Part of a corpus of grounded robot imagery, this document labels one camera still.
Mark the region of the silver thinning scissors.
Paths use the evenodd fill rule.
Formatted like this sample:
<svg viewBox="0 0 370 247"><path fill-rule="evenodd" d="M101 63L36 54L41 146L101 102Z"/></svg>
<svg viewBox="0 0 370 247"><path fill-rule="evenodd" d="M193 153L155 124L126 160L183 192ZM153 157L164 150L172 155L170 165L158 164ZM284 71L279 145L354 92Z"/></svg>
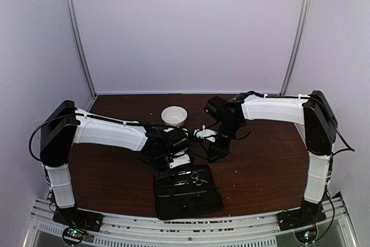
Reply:
<svg viewBox="0 0 370 247"><path fill-rule="evenodd" d="M199 177L199 172L192 172L192 173L189 172L189 174L190 174L190 179L181 180L181 181L175 182L173 184L164 185L164 186L161 186L161 188L183 186L183 185L202 186L202 185L205 185L206 183L208 183L207 180L201 179Z"/></svg>

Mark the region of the black zippered tool case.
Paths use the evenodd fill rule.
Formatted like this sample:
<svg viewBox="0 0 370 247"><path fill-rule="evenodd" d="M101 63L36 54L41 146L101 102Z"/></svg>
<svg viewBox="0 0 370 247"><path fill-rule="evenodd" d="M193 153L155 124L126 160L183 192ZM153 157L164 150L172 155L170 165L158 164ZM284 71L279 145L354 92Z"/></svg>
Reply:
<svg viewBox="0 0 370 247"><path fill-rule="evenodd" d="M208 183L202 186L183 185L161 188L164 185L190 179L190 175L177 176L179 171L195 171L196 169L204 169L199 173L199 177L207 180ZM175 175L169 179L153 179L153 191L156 217L160 220L201 216L224 208L212 170L207 164L185 165L176 170Z"/></svg>

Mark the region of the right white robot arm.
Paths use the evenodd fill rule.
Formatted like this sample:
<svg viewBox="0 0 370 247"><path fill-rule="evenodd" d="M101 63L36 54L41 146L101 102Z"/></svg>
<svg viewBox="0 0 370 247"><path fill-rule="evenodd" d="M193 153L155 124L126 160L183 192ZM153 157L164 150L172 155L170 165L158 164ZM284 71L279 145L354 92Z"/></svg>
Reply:
<svg viewBox="0 0 370 247"><path fill-rule="evenodd" d="M307 225L315 219L331 178L335 140L341 137L338 121L323 92L281 96L248 91L230 100L216 95L204 111L219 125L216 131L202 127L194 132L209 140L208 162L225 158L237 131L252 120L272 120L299 124L305 129L305 146L309 155L308 180L296 218Z"/></svg>

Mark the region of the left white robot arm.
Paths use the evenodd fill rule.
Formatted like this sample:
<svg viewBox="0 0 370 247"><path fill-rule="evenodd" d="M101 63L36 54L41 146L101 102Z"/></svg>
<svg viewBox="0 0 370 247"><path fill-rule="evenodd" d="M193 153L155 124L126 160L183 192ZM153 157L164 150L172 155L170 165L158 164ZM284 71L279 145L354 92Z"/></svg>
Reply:
<svg viewBox="0 0 370 247"><path fill-rule="evenodd" d="M90 143L140 152L154 168L157 180L174 176L175 169L191 162L190 139L182 127L127 121L96 115L63 101L32 132L28 150L49 179L57 212L70 226L83 221L76 206L69 172L69 153L75 144Z"/></svg>

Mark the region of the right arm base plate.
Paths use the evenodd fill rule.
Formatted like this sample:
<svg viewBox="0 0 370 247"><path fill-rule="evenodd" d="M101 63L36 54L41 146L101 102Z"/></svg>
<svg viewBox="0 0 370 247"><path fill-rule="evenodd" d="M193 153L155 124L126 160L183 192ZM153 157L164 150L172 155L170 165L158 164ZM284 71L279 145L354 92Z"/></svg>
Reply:
<svg viewBox="0 0 370 247"><path fill-rule="evenodd" d="M314 224L327 219L326 214L323 211L319 211L314 215L313 213L304 211L301 208L279 212L276 217L280 231L313 226Z"/></svg>

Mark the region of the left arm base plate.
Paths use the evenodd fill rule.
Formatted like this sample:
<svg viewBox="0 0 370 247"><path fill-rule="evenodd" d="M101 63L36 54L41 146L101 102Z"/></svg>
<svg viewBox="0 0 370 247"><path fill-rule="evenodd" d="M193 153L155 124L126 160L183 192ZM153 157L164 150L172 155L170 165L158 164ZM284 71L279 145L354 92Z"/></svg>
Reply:
<svg viewBox="0 0 370 247"><path fill-rule="evenodd" d="M82 210L62 209L53 215L53 221L83 231L99 232L103 215Z"/></svg>

